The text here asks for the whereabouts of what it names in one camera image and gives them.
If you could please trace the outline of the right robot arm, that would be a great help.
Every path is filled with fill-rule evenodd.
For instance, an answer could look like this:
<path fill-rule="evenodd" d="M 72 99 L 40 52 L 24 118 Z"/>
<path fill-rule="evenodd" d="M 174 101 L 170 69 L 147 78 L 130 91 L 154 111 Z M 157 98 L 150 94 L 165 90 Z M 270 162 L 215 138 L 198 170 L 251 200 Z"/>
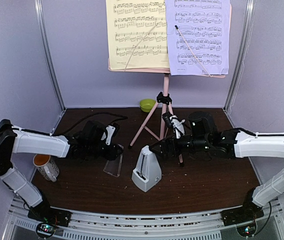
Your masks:
<path fill-rule="evenodd" d="M 258 133 L 241 127 L 218 131 L 211 114 L 196 111 L 188 116 L 190 134 L 185 134 L 179 119 L 170 113 L 163 120 L 174 129 L 175 136 L 152 144 L 149 150 L 165 159 L 184 152 L 207 152 L 216 157 L 236 159 L 245 157 L 284 158 L 284 132 Z M 284 193 L 284 168 L 266 183 L 251 189 L 238 210 L 241 220 L 250 220 L 270 200 Z"/>

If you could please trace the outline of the yellow sheet music page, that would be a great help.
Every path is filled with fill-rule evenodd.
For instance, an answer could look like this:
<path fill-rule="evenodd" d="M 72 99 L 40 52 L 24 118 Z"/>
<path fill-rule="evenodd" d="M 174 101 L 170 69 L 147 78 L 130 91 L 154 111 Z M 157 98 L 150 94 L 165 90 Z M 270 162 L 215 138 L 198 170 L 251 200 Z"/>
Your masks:
<path fill-rule="evenodd" d="M 113 71 L 169 68 L 163 0 L 107 0 L 109 67 Z"/>

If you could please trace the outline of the clear metronome front cover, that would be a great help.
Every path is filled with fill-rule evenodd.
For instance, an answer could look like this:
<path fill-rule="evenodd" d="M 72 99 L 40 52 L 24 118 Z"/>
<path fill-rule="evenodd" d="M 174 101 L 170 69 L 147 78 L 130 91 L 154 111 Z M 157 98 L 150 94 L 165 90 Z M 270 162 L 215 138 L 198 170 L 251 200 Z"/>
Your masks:
<path fill-rule="evenodd" d="M 103 171 L 115 178 L 118 178 L 121 174 L 123 162 L 123 154 L 120 154 L 115 160 L 108 160 L 103 168 Z"/>

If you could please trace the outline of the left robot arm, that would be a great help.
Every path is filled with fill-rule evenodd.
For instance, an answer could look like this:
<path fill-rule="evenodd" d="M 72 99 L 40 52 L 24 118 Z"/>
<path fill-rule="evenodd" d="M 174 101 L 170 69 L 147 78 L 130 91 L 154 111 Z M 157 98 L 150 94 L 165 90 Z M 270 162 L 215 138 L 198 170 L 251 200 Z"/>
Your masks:
<path fill-rule="evenodd" d="M 45 133 L 21 128 L 8 119 L 0 121 L 0 180 L 20 196 L 30 211 L 43 222 L 54 218 L 54 211 L 45 195 L 25 179 L 12 162 L 12 154 L 29 153 L 67 159 L 87 157 L 115 161 L 122 157 L 123 147 L 112 142 L 118 127 L 104 126 L 89 120 L 82 130 L 68 135 Z"/>

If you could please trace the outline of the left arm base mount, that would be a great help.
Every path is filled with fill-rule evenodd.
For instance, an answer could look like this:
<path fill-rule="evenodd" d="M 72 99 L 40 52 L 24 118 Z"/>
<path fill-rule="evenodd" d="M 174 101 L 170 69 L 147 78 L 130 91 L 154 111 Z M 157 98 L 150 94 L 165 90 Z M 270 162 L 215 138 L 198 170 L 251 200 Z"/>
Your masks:
<path fill-rule="evenodd" d="M 36 206 L 28 208 L 28 218 L 38 221 L 35 227 L 35 233 L 40 239 L 47 240 L 51 238 L 60 227 L 68 227 L 72 213 L 68 210 L 62 210 L 51 207 L 47 200 L 43 200 Z"/>

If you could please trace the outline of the white metronome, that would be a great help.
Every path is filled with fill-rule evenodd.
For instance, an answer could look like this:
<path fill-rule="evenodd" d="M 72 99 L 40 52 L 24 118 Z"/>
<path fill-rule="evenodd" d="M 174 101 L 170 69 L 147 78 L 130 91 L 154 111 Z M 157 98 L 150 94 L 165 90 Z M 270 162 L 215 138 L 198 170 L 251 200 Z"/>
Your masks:
<path fill-rule="evenodd" d="M 136 167 L 132 171 L 131 180 L 143 192 L 148 192 L 162 179 L 162 170 L 157 156 L 146 145 L 140 151 Z"/>

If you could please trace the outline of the pink music stand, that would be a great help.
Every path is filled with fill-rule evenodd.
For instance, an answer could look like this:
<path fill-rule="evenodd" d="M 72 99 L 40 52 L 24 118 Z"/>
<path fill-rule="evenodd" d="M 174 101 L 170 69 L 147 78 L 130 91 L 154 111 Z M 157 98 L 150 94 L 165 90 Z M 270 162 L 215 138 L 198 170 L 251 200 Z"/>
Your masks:
<path fill-rule="evenodd" d="M 172 111 L 172 101 L 169 96 L 169 77 L 172 76 L 170 72 L 170 66 L 168 68 L 134 68 L 134 69 L 127 69 L 127 70 L 111 70 L 114 72 L 146 72 L 146 73 L 162 73 L 164 75 L 163 81 L 163 91 L 158 94 L 156 98 L 157 104 L 162 106 L 162 112 L 171 112 Z M 223 78 L 225 75 L 222 76 L 213 76 L 209 78 Z"/>

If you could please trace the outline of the purple sheet music page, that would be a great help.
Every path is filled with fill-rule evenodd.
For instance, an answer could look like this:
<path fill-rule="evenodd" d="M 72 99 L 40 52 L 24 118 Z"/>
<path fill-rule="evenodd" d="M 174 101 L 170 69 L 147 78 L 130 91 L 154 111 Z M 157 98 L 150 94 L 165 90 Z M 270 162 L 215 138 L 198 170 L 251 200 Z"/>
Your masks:
<path fill-rule="evenodd" d="M 230 1 L 167 0 L 165 8 L 171 75 L 228 75 Z"/>

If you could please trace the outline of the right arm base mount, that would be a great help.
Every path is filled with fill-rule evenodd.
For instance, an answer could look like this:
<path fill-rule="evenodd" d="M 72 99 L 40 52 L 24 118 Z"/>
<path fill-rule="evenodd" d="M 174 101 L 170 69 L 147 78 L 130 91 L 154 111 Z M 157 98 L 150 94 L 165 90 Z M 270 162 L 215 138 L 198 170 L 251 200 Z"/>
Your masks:
<path fill-rule="evenodd" d="M 220 214 L 224 226 L 235 225 L 237 233 L 244 238 L 258 233 L 256 219 L 264 216 L 263 208 L 247 199 L 242 206 L 223 210 Z"/>

